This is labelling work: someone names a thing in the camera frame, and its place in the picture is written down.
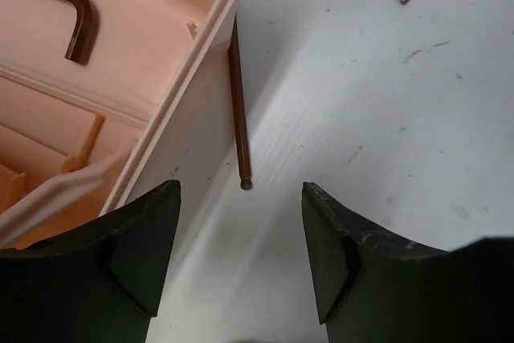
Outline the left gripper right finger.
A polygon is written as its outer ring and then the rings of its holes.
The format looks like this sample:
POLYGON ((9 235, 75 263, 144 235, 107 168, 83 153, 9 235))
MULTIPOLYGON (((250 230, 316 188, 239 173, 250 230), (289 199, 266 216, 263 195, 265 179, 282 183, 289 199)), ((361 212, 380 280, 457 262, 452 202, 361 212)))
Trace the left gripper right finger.
POLYGON ((302 217, 318 318, 331 342, 512 341, 512 238, 428 247, 312 182, 303 185, 302 217))

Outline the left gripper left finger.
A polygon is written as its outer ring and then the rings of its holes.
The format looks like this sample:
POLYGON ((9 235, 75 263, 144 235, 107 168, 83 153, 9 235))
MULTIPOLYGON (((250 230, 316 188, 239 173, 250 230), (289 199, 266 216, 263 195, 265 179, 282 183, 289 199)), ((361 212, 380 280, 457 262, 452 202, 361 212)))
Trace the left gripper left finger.
POLYGON ((145 341, 180 207, 180 183, 168 180, 80 227, 2 250, 2 341, 145 341))

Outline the pink plastic toolbox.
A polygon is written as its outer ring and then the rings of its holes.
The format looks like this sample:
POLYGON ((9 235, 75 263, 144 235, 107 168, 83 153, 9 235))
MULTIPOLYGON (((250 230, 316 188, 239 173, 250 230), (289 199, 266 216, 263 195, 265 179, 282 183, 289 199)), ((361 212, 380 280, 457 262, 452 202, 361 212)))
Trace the pink plastic toolbox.
POLYGON ((125 204, 186 89, 223 74, 236 0, 1 0, 1 245, 125 204))

